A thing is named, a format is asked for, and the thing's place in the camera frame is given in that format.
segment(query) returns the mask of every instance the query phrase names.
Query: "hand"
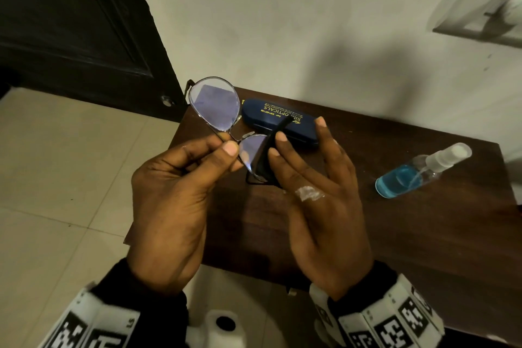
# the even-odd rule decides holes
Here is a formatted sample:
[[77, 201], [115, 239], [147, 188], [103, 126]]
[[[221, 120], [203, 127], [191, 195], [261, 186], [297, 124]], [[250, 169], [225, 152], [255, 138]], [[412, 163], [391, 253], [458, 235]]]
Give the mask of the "hand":
[[373, 266], [355, 167], [332, 138], [322, 117], [316, 120], [319, 149], [328, 177], [297, 154], [282, 132], [268, 159], [291, 202], [290, 247], [303, 273], [338, 300]]
[[192, 279], [203, 258], [207, 195], [220, 177], [241, 168], [237, 156], [236, 142], [211, 135], [169, 149], [134, 172], [135, 235], [127, 263], [147, 286], [174, 295]]

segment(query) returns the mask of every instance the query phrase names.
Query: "blue liquid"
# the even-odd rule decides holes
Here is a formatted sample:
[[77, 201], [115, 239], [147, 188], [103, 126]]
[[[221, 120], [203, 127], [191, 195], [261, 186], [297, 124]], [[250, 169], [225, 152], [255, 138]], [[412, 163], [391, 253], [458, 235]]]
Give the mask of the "blue liquid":
[[375, 189], [384, 198], [394, 198], [422, 186], [422, 176], [411, 165], [401, 165], [375, 181]]

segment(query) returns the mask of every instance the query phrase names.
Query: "door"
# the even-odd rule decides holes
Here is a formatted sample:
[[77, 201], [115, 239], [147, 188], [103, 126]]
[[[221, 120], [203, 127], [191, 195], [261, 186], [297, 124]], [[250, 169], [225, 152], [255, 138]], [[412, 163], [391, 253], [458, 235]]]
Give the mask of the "door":
[[0, 0], [0, 75], [168, 120], [186, 109], [145, 0]]

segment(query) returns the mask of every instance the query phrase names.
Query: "person's left hand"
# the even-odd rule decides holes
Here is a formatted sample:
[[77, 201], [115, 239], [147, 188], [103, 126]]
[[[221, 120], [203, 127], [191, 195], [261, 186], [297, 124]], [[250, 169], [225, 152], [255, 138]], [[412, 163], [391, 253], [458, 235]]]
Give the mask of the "person's left hand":
[[237, 157], [237, 143], [223, 143], [214, 134], [169, 149], [134, 172], [134, 235], [127, 263], [153, 290], [177, 294], [198, 270], [207, 194], [220, 177], [241, 168]]

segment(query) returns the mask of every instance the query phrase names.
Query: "person's right hand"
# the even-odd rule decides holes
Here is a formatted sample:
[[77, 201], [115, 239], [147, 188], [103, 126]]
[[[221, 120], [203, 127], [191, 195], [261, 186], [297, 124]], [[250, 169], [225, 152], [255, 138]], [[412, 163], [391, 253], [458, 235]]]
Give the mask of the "person's right hand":
[[290, 247], [301, 271], [333, 300], [342, 298], [373, 266], [355, 167], [332, 138], [322, 117], [316, 120], [319, 148], [328, 177], [297, 154], [282, 132], [268, 159], [291, 201]]

